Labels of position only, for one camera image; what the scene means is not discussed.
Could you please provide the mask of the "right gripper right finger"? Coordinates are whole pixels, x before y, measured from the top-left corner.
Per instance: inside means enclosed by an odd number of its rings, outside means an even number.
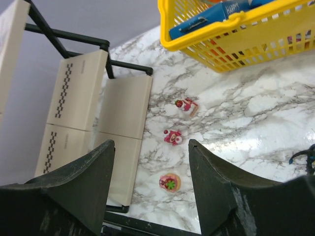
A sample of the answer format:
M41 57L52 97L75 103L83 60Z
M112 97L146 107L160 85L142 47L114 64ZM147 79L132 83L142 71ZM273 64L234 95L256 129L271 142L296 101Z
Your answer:
M189 165L204 236L312 236L315 178L281 183L251 174L189 141Z

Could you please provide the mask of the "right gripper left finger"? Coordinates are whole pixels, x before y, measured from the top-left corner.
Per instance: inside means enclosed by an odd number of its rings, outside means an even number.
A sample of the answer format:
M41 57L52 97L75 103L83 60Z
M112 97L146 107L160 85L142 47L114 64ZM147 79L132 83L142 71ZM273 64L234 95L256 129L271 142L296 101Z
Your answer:
M24 184L0 188L2 236L99 236L113 171L115 144Z

